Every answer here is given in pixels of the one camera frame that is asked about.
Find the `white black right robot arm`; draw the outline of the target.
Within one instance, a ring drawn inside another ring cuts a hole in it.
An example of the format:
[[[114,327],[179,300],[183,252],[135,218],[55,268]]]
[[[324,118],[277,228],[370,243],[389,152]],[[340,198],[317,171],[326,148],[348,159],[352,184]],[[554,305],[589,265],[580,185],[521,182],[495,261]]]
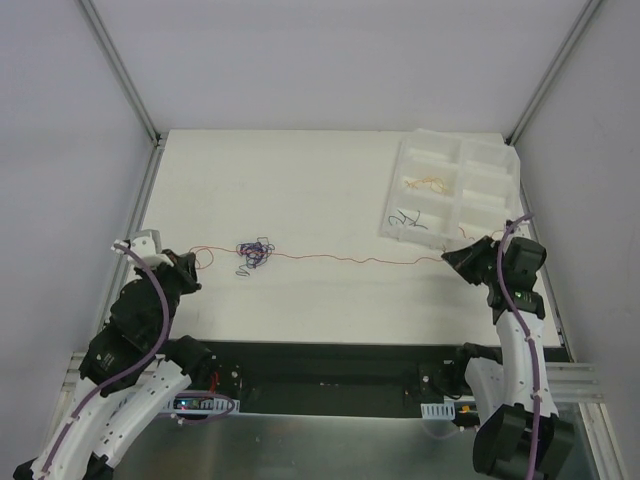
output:
[[[547,257],[539,243],[483,237],[442,254],[467,283],[488,288],[499,351],[467,343],[450,369],[452,387],[472,394],[479,418],[476,472],[495,479],[555,479],[574,445],[574,427],[559,417],[545,365],[545,308],[534,286]]]

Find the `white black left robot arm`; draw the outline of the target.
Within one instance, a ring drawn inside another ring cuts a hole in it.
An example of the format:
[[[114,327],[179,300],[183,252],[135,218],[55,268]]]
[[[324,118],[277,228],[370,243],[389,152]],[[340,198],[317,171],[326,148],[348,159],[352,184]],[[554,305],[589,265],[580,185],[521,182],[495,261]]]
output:
[[[36,458],[16,467],[16,479],[110,479],[129,447],[166,404],[187,388],[210,385],[212,352],[169,333],[180,299],[200,290],[194,253],[169,249],[143,256],[115,250],[135,265],[110,308],[107,325],[90,341],[79,380],[53,438]]]

